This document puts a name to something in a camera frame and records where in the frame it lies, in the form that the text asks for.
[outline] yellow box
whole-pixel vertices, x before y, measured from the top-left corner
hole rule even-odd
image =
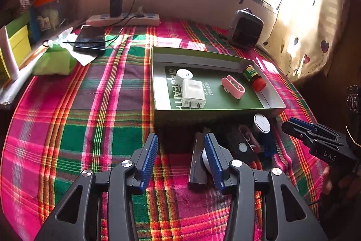
[[[28,38],[28,28],[23,26],[17,33],[15,33],[11,38],[9,38],[11,49],[15,57],[16,64],[20,66],[21,62],[26,58],[26,56],[31,52],[29,38]],[[10,77],[6,69],[4,58],[0,51],[1,57],[1,67],[0,71],[3,69],[6,70],[7,77]]]

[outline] smartphone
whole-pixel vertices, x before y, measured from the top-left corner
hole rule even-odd
[[[104,54],[105,30],[102,27],[83,25],[76,42],[81,42],[81,44],[74,44],[74,51]]]

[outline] metal pivot bolt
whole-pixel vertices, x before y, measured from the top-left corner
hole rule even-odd
[[[273,168],[272,173],[279,176],[282,174],[282,170],[280,168]]]
[[[234,159],[233,161],[231,161],[232,166],[234,167],[240,167],[242,166],[242,162],[239,159]]]
[[[89,169],[86,169],[84,171],[82,171],[82,176],[84,177],[89,177],[91,175],[92,171]]]
[[[122,161],[122,166],[127,168],[133,165],[133,162],[131,160],[126,159],[125,161]]]

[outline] green tissue package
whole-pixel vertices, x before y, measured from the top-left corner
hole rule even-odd
[[[67,49],[56,42],[36,62],[32,71],[34,76],[40,75],[69,75],[76,64],[76,59]]]

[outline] red cap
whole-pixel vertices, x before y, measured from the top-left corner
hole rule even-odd
[[[261,90],[263,90],[266,87],[266,83],[265,81],[262,79],[262,77],[257,78],[253,83],[252,83],[252,88],[254,89],[254,91],[256,92],[260,92]]]

